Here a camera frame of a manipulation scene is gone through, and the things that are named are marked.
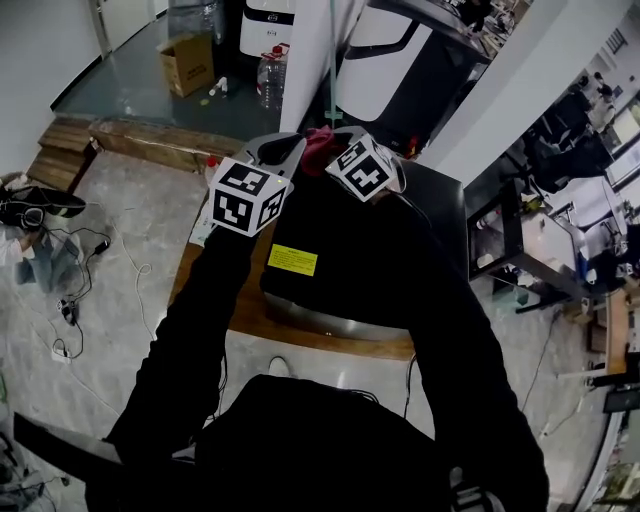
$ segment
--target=water bottle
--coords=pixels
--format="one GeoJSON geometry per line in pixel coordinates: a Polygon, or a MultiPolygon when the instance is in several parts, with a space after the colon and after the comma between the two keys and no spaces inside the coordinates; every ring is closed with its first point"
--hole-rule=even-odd
{"type": "Polygon", "coordinates": [[[227,20],[224,16],[224,0],[213,0],[205,6],[213,28],[213,42],[222,44],[227,35],[227,20]]]}
{"type": "Polygon", "coordinates": [[[287,74],[287,56],[282,46],[274,46],[271,53],[263,53],[258,65],[258,94],[260,105],[267,110],[281,110],[284,80],[287,74]]]}

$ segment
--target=white cable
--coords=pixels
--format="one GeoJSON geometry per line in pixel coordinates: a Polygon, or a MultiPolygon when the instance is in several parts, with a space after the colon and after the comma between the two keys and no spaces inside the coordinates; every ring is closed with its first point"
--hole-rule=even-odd
{"type": "Polygon", "coordinates": [[[69,365],[69,373],[71,374],[71,376],[76,380],[76,382],[78,384],[80,384],[84,389],[86,389],[89,393],[91,393],[96,400],[98,400],[98,402],[100,402],[102,405],[104,405],[107,409],[110,409],[118,418],[120,417],[120,413],[118,411],[116,411],[113,407],[111,407],[107,402],[105,402],[102,398],[100,398],[98,396],[98,393],[96,393],[93,389],[91,389],[89,386],[87,386],[84,382],[82,382],[82,380],[80,379],[80,377],[78,377],[73,369],[71,368],[71,365],[69,365]]]}
{"type": "Polygon", "coordinates": [[[142,317],[142,323],[144,324],[145,329],[149,333],[149,336],[151,336],[151,339],[154,340],[155,337],[154,337],[153,333],[151,332],[151,329],[149,329],[149,325],[147,324],[147,319],[146,319],[145,314],[144,314],[144,304],[142,303],[142,297],[140,295],[140,289],[139,289],[140,276],[148,276],[151,273],[151,271],[153,270],[153,268],[151,267],[151,265],[149,263],[144,263],[140,267],[138,267],[135,264],[135,262],[133,261],[133,258],[131,257],[131,254],[129,254],[127,246],[124,243],[124,237],[122,236],[122,233],[120,233],[120,230],[118,229],[118,226],[116,226],[116,223],[113,221],[113,219],[111,217],[109,217],[109,214],[107,213],[107,210],[105,209],[104,206],[102,206],[102,204],[96,203],[96,202],[91,202],[91,203],[87,203],[87,204],[93,204],[93,205],[99,206],[102,209],[105,218],[109,221],[109,223],[113,227],[113,229],[116,232],[116,234],[120,237],[120,242],[122,243],[122,248],[124,249],[125,254],[129,258],[129,261],[131,262],[131,266],[136,271],[135,290],[136,290],[136,295],[138,296],[138,303],[140,304],[140,316],[142,317]]]}

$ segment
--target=red object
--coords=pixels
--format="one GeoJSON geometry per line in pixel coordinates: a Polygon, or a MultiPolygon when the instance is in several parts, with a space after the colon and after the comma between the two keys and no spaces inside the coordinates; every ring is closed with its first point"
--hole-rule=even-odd
{"type": "Polygon", "coordinates": [[[309,176],[321,176],[331,157],[339,156],[345,149],[336,143],[333,131],[328,126],[319,130],[311,128],[307,131],[307,148],[300,162],[302,172],[309,176]]]}

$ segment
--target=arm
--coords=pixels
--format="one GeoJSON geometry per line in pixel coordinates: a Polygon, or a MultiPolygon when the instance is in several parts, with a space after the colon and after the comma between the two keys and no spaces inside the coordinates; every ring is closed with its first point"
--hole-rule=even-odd
{"type": "Polygon", "coordinates": [[[507,511],[546,510],[542,452],[482,306],[419,215],[393,196],[377,208],[393,218],[410,269],[402,278],[414,299],[422,296],[407,304],[408,322],[437,445],[465,480],[493,492],[507,511]]]}
{"type": "Polygon", "coordinates": [[[107,437],[124,460],[169,457],[188,446],[217,409],[227,327],[256,240],[223,228],[207,239],[107,437]]]}

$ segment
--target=gray floor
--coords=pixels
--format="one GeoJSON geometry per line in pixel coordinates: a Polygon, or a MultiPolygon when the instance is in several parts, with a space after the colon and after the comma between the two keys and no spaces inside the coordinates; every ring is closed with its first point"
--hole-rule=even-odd
{"type": "MultiPolygon", "coordinates": [[[[124,235],[136,264],[153,266],[151,274],[140,280],[146,317],[153,328],[164,313],[189,229],[204,197],[203,179],[104,153],[87,171],[77,193],[87,201],[101,201],[124,235]]],[[[108,228],[104,214],[96,206],[90,206],[72,222],[74,225],[108,228]]],[[[93,243],[95,239],[83,235],[87,249],[93,243]]],[[[92,268],[94,289],[82,302],[81,310],[85,351],[70,366],[50,357],[54,330],[71,347],[78,342],[77,332],[66,328],[55,311],[55,300],[62,290],[43,296],[33,285],[16,287],[10,269],[0,271],[0,292],[8,298],[0,304],[0,357],[14,410],[102,437],[125,407],[135,372],[148,352],[149,336],[140,319],[135,271],[117,235],[112,248],[96,259],[92,268]]],[[[77,279],[75,276],[75,282],[66,286],[72,288],[78,284],[77,279]]],[[[501,342],[509,380],[522,405],[549,334],[552,311],[516,316],[513,306],[492,302],[489,281],[477,281],[474,291],[501,342]]],[[[230,378],[223,409],[233,402],[248,379],[266,371],[274,355],[286,357],[303,378],[367,389],[396,413],[404,407],[403,362],[312,350],[235,332],[229,332],[227,352],[230,378]]],[[[558,381],[555,375],[581,370],[587,361],[582,329],[558,320],[525,411],[536,436],[543,430],[553,431],[571,415],[585,394],[580,381],[558,381]]],[[[412,386],[408,419],[433,436],[433,419],[420,389],[418,371],[412,386]]],[[[540,436],[551,478],[550,510],[576,497],[604,428],[602,402],[602,392],[590,393],[580,410],[557,431],[546,438],[540,436]]],[[[171,414],[171,404],[167,404],[167,414],[171,414]]],[[[30,454],[27,460],[32,468],[43,471],[45,479],[57,474],[57,470],[30,454]]],[[[81,483],[74,481],[71,487],[62,488],[56,481],[49,488],[58,510],[85,510],[81,483]]],[[[46,502],[42,505],[42,510],[51,510],[46,502]]]]}
{"type": "Polygon", "coordinates": [[[279,113],[260,107],[255,81],[228,76],[226,98],[220,94],[210,97],[208,87],[186,98],[171,93],[156,50],[167,40],[167,17],[163,16],[94,68],[58,105],[56,113],[134,118],[242,141],[278,131],[279,113]],[[202,106],[203,99],[210,100],[209,104],[202,106]]]}

